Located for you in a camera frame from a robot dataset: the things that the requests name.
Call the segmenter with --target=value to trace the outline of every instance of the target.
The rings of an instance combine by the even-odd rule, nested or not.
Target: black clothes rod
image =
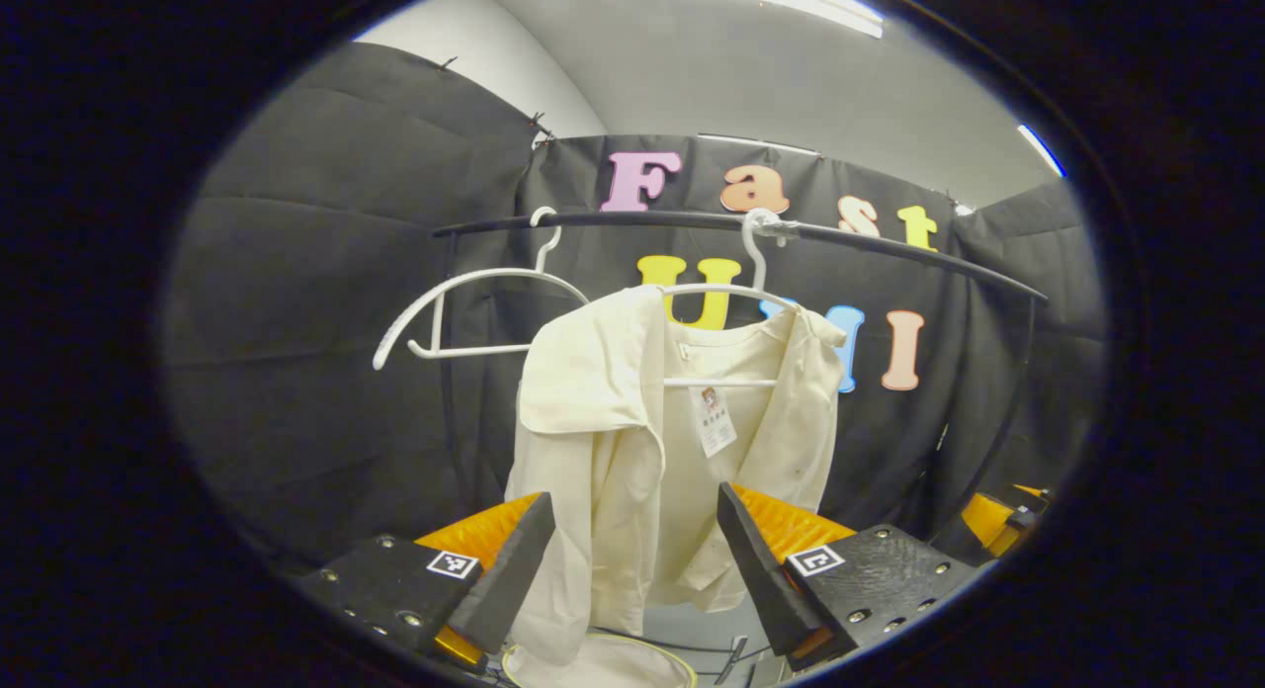
[[[717,229],[717,231],[741,231],[741,215],[701,214],[689,210],[641,210],[641,211],[584,211],[584,214],[554,214],[543,216],[536,225],[538,229],[549,229],[553,225],[667,225],[673,229]],[[443,229],[434,229],[431,236],[464,236],[469,233],[512,231],[512,229],[531,229],[529,216],[519,215],[514,219],[476,220],[471,224],[444,225]],[[968,263],[953,255],[944,255],[941,252],[931,252],[927,248],[912,247],[908,243],[891,242],[885,238],[863,236],[859,233],[840,231],[840,229],[827,229],[825,225],[799,224],[798,220],[783,220],[782,224],[769,225],[762,233],[763,236],[807,238],[810,242],[835,243],[840,247],[860,248],[863,252],[877,252],[877,254],[902,257],[904,261],[930,264],[932,268],[949,269],[949,272],[965,274],[968,278],[979,280],[985,286],[1003,288],[1009,292],[1022,292],[1034,297],[1041,305],[1046,305],[1050,297],[1025,286],[1015,278],[987,269],[984,266]]]

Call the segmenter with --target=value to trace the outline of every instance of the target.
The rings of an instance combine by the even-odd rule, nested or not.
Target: white shirt
[[[506,500],[549,491],[557,531],[511,635],[554,663],[588,625],[641,634],[648,602],[732,608],[741,575],[716,522],[720,482],[816,512],[835,450],[844,333],[791,306],[745,328],[670,324],[657,286],[552,320],[519,387]],[[686,395],[664,377],[777,378],[724,387],[737,440],[703,454]]]

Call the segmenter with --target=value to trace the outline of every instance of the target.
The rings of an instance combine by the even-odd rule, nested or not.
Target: letter u
[[[641,261],[636,261],[636,269],[641,272],[643,286],[676,286],[677,274],[686,272],[686,261],[677,255],[646,255]],[[708,283],[727,286],[743,272],[743,266],[737,261],[726,259],[726,257],[708,257],[708,259],[698,262],[698,272]],[[672,296],[663,297],[663,309],[668,314],[668,319],[681,322],[672,315]],[[693,322],[682,324],[686,328],[724,329],[727,317],[729,292],[705,292],[702,314]]]

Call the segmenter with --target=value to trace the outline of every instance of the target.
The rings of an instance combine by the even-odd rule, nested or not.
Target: foam letter
[[[863,236],[878,236],[878,211],[865,199],[839,199],[840,231],[859,233]]]
[[[835,354],[844,363],[844,381],[839,384],[839,392],[846,395],[856,387],[856,381],[853,378],[853,357],[856,353],[856,331],[865,322],[865,314],[854,306],[832,306],[826,314],[826,322],[848,333],[844,347],[835,347]]]
[[[641,272],[643,286],[676,286],[677,274],[682,274],[686,269],[686,261],[677,255],[646,255],[636,261],[636,268]],[[743,266],[725,257],[708,257],[698,262],[698,272],[708,283],[727,286],[743,272]],[[663,309],[668,319],[681,322],[672,315],[672,296],[663,297]],[[729,292],[705,292],[702,314],[693,322],[682,324],[686,328],[724,329],[727,317]]]
[[[883,376],[883,387],[894,392],[908,392],[918,386],[918,376],[913,364],[918,355],[918,329],[922,329],[922,315],[908,310],[892,310],[887,314],[892,326],[892,360]]]
[[[615,164],[611,196],[601,210],[649,210],[650,206],[641,202],[641,188],[646,197],[657,199],[667,182],[663,171],[681,171],[677,152],[615,152],[611,162]]]
[[[902,210],[896,211],[896,216],[904,223],[904,243],[910,243],[912,247],[927,248],[931,252],[936,250],[936,248],[931,248],[931,242],[927,238],[927,233],[937,231],[936,223],[927,219],[925,207],[902,207]]]
[[[735,166],[726,171],[729,187],[720,192],[720,202],[726,210],[753,210],[764,206],[773,214],[791,207],[791,199],[782,196],[782,175],[768,166]]]

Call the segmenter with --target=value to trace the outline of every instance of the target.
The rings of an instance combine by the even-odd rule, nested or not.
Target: white hanger
[[[553,207],[550,206],[538,207],[538,210],[535,210],[534,214],[531,215],[531,225],[538,224],[540,216],[546,214],[558,214],[558,212],[553,210]],[[469,283],[471,280],[497,278],[505,274],[505,277],[548,280],[548,282],[557,283],[558,286],[567,288],[567,292],[571,292],[571,295],[579,297],[579,300],[582,300],[584,305],[588,305],[588,297],[586,297],[583,292],[579,292],[577,287],[572,286],[572,283],[565,282],[565,280],[563,278],[558,278],[557,274],[545,273],[545,254],[548,254],[548,252],[554,250],[554,248],[558,247],[559,238],[562,238],[562,225],[559,225],[559,228],[554,233],[554,236],[550,238],[549,242],[545,243],[545,245],[540,247],[540,252],[536,252],[535,269],[530,268],[476,269],[476,272],[473,273],[458,274],[457,278],[444,280],[444,282],[439,283],[439,286],[431,287],[430,291],[426,291],[424,296],[417,297],[417,300],[414,301],[411,306],[407,306],[407,309],[405,309],[404,312],[400,314],[400,317],[397,317],[395,322],[391,324],[391,328],[387,329],[386,336],[383,336],[382,341],[379,341],[378,344],[377,353],[373,354],[373,368],[382,369],[383,364],[387,363],[387,355],[391,354],[391,348],[395,345],[395,341],[400,336],[400,333],[402,333],[404,328],[406,328],[407,324],[412,322],[412,319],[416,317],[416,315],[421,312],[421,310],[424,310],[425,306],[430,305],[431,301],[434,301],[435,304],[435,314],[434,319],[431,319],[430,322],[430,349],[424,349],[424,347],[419,345],[416,341],[409,340],[409,349],[412,352],[412,354],[420,355],[420,358],[424,359],[447,359],[447,358],[464,358],[464,355],[501,355],[506,353],[522,353],[524,350],[528,350],[528,347],[531,345],[458,347],[458,349],[440,350],[439,333],[440,333],[440,324],[443,322],[444,319],[444,292],[452,291],[453,287],[462,286],[462,283]]]
[[[772,210],[767,207],[753,207],[753,210],[746,211],[743,216],[743,247],[746,248],[746,253],[751,257],[755,263],[755,273],[751,277],[751,286],[721,286],[721,283],[684,283],[684,286],[672,286],[664,287],[664,296],[679,296],[684,292],[729,292],[731,296],[744,296],[755,297],[760,301],[770,301],[770,304],[783,306],[788,309],[791,301],[782,300],[782,297],[772,295],[772,292],[764,292],[764,254],[762,254],[760,248],[755,247],[755,231],[756,229],[764,229],[767,225],[781,224],[782,219]],[[786,236],[778,236],[778,247],[786,245]],[[777,384],[777,378],[750,378],[750,381],[732,381],[732,378],[664,378],[664,387],[773,387]]]

